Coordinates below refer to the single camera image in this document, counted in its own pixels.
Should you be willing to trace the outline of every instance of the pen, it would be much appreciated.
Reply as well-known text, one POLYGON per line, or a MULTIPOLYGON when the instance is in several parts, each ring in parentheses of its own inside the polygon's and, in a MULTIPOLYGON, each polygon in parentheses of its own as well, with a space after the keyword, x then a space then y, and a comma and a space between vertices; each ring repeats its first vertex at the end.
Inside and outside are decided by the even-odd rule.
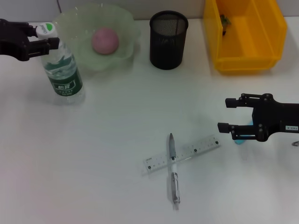
POLYGON ((176 210, 178 210, 178 204, 181 202, 179 198, 179 190, 178 190, 178 172, 177 172, 177 164, 176 164, 176 149, 174 147, 174 139, 172 133, 169 136, 169 155, 170 160, 172 160, 171 165, 171 192, 173 203, 176 206, 176 210))

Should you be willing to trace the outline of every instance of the green label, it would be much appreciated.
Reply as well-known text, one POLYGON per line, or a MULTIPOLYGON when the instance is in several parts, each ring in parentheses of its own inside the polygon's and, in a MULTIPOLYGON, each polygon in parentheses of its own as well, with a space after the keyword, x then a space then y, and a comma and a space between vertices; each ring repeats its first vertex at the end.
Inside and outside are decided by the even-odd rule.
POLYGON ((54 91, 60 96, 72 96, 80 91, 82 88, 82 80, 78 69, 76 72, 66 79, 53 79, 49 77, 49 80, 54 88, 54 91))
POLYGON ((49 31, 51 31, 53 29, 53 26, 50 23, 46 23, 46 26, 49 31))

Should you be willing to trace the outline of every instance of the pink toy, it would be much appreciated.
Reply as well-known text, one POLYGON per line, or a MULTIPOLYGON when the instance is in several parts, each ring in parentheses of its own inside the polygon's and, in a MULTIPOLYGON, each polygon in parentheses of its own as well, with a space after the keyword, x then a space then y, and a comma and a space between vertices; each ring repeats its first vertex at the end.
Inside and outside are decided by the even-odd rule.
POLYGON ((109 55, 118 48, 119 40, 112 29, 102 28, 97 30, 92 38, 93 49, 103 55, 109 55))

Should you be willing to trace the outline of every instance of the yellow plastic bin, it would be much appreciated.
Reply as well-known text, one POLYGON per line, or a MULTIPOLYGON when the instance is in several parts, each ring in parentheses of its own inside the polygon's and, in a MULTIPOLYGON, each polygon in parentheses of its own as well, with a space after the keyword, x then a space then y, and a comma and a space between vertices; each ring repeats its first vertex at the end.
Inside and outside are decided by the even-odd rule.
POLYGON ((204 23, 215 68, 272 68, 281 59, 287 25, 275 0, 206 0, 204 23), (220 15, 231 22, 222 36, 220 15))

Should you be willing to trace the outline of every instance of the white ruler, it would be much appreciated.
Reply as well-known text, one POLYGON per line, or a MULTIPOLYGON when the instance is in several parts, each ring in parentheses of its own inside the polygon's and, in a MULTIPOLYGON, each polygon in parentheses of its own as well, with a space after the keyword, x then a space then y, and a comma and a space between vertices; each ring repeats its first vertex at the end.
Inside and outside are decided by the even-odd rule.
MULTIPOLYGON (((214 135, 211 135, 193 144, 184 146, 181 149, 176 149, 176 160, 177 162, 180 162, 219 147, 220 142, 214 135)), ((161 153, 143 160, 143 163, 147 171, 151 173, 171 165, 172 161, 169 159, 168 153, 161 153)))

